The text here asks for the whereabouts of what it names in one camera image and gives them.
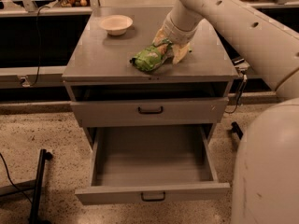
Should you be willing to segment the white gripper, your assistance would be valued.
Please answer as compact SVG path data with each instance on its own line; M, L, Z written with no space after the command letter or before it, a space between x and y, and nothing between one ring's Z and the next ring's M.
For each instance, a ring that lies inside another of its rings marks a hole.
M198 20L194 17L179 18L175 21L171 13L168 13L162 29L159 29L153 38L154 47L162 45L172 46L172 64L178 64L190 51L189 42L193 39L198 26Z

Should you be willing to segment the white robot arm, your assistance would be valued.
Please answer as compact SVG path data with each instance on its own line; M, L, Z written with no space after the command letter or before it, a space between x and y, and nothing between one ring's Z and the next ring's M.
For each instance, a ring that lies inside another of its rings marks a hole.
M299 224L299 37L239 0L177 0L155 41L175 58L207 19L281 102L245 130L238 147L232 224Z

